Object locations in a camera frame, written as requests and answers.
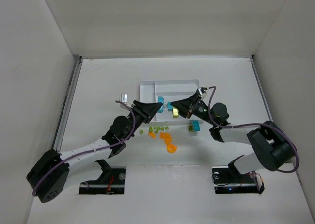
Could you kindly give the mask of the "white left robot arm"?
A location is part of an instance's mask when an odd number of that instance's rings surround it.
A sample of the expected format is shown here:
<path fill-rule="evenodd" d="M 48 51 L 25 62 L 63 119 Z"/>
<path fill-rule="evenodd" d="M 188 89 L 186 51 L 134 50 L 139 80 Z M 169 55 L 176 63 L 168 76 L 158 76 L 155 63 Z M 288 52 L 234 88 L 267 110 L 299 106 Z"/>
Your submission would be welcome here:
<path fill-rule="evenodd" d="M 41 156 L 26 176 L 34 197 L 47 203 L 67 186 L 105 175 L 110 170 L 105 159 L 119 154 L 141 124 L 149 123 L 163 107 L 161 102 L 142 103 L 136 100 L 131 106 L 121 105 L 129 111 L 129 115 L 117 116 L 108 132 L 97 141 L 66 152 L 50 149 Z"/>

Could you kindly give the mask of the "olive green lego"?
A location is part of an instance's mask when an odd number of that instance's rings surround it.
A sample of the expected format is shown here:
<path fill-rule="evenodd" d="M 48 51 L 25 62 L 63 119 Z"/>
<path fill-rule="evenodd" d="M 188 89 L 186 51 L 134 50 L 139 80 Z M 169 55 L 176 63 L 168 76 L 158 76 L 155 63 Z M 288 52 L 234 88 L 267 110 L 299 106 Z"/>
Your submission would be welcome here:
<path fill-rule="evenodd" d="M 173 109 L 172 109 L 172 116 L 173 116 L 173 118 L 178 118 L 179 117 L 179 111 L 175 107 L 173 107 Z"/>

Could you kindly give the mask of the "teal rounded lego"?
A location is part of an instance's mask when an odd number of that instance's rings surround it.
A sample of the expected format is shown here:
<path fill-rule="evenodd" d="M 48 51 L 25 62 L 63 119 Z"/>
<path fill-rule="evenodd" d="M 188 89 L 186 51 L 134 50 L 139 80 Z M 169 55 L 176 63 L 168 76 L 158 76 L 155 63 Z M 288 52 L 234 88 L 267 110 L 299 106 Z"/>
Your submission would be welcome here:
<path fill-rule="evenodd" d="M 192 131 L 199 132 L 201 130 L 199 121 L 198 120 L 192 120 L 191 121 L 191 128 L 192 128 Z"/>

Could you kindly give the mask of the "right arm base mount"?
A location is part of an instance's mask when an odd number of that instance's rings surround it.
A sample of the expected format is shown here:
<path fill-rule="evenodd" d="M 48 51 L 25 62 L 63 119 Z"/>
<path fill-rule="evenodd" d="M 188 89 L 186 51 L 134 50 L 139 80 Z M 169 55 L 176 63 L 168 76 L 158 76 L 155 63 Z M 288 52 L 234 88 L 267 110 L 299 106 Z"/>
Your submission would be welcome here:
<path fill-rule="evenodd" d="M 211 180 L 215 194 L 259 194 L 265 191 L 264 181 L 256 171 L 240 174 L 231 165 L 212 166 Z"/>

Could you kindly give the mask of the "teal lego small brick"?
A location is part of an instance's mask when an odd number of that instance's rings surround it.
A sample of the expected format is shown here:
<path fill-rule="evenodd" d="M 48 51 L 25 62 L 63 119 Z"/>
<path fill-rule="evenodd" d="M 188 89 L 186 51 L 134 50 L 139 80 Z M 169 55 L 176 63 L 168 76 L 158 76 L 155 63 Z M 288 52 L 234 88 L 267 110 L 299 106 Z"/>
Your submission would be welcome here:
<path fill-rule="evenodd" d="M 172 111 L 172 110 L 173 110 L 173 106 L 171 105 L 171 102 L 168 102 L 168 104 L 167 104 L 167 110 L 168 110 L 168 111 Z"/>

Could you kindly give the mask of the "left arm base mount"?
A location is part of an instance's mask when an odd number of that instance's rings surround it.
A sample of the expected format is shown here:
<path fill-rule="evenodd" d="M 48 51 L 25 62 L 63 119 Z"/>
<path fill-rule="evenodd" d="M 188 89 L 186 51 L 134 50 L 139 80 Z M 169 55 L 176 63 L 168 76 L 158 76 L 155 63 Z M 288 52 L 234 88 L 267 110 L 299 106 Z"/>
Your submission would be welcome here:
<path fill-rule="evenodd" d="M 84 181 L 79 186 L 79 195 L 123 195 L 125 193 L 125 166 L 110 166 L 105 160 L 97 163 L 102 169 L 96 180 Z"/>

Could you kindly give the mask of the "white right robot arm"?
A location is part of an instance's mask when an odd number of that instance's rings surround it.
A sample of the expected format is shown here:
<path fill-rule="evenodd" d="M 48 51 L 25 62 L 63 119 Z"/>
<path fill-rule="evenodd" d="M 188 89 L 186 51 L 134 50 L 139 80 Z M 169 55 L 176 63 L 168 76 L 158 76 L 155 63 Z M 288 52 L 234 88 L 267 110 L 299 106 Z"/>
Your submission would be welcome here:
<path fill-rule="evenodd" d="M 228 122 L 229 113 L 223 103 L 205 103 L 203 98 L 207 87 L 200 87 L 189 98 L 173 101 L 179 115 L 189 119 L 192 115 L 212 125 L 209 132 L 215 141 L 248 144 L 253 152 L 241 155 L 229 163 L 229 169 L 236 175 L 243 175 L 260 169 L 283 172 L 282 165 L 295 158 L 295 172 L 300 165 L 296 146 L 272 121 L 234 125 Z"/>

